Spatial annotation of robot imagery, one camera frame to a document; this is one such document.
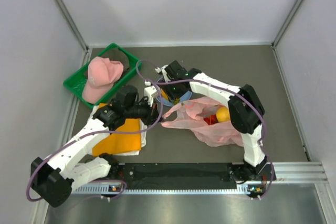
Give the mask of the orange green mango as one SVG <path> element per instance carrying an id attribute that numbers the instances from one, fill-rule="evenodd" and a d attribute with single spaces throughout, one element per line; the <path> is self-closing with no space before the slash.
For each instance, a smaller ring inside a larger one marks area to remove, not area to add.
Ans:
<path id="1" fill-rule="evenodd" d="M 163 90 L 161 90 L 161 95 L 165 100 L 167 100 L 167 101 L 169 100 L 167 94 Z"/>

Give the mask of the pink plastic bag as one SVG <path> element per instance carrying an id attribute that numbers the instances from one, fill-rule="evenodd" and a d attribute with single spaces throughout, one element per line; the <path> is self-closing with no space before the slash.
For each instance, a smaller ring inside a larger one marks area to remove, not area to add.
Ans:
<path id="1" fill-rule="evenodd" d="M 168 110 L 163 117 L 167 119 L 176 113 L 176 119 L 164 120 L 161 125 L 171 129 L 186 129 L 194 133 L 196 138 L 210 147 L 236 144 L 243 146 L 241 134 L 235 130 L 230 121 L 208 125 L 203 118 L 215 114 L 223 107 L 218 101 L 209 97 L 187 100 Z"/>

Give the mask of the red strawberry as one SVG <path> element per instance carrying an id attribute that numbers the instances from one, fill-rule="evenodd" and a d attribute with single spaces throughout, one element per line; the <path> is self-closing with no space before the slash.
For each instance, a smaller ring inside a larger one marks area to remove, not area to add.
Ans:
<path id="1" fill-rule="evenodd" d="M 218 123 L 217 117 L 215 114 L 210 115 L 208 117 L 204 117 L 203 120 L 208 124 L 208 125 L 214 125 Z"/>

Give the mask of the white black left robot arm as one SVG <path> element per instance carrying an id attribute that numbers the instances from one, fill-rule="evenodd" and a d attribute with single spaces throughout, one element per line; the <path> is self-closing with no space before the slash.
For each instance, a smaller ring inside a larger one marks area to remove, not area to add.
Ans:
<path id="1" fill-rule="evenodd" d="M 82 130 L 62 148 L 45 159 L 36 158 L 31 164 L 27 199 L 33 200 L 30 190 L 34 190 L 40 199 L 56 208 L 81 186 L 99 178 L 116 179 L 119 168 L 113 164 L 111 155 L 103 153 L 85 164 L 80 161 L 110 135 L 145 136 L 160 122 L 162 110 L 154 101 L 161 96 L 159 87 L 156 84 L 146 87 L 141 100 L 137 100 L 137 96 L 134 86 L 124 86 L 110 103 L 99 107 Z"/>

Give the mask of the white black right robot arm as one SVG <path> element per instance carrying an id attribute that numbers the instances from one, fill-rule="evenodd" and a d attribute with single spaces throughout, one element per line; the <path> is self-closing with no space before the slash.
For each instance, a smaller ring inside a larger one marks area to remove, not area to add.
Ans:
<path id="1" fill-rule="evenodd" d="M 264 174 L 267 165 L 267 155 L 262 149 L 262 139 L 266 133 L 265 109 L 252 86 L 225 84 L 198 69 L 187 71 L 176 60 L 156 71 L 164 79 L 159 86 L 171 102 L 191 91 L 227 107 L 232 126 L 242 136 L 246 176 L 256 180 Z"/>

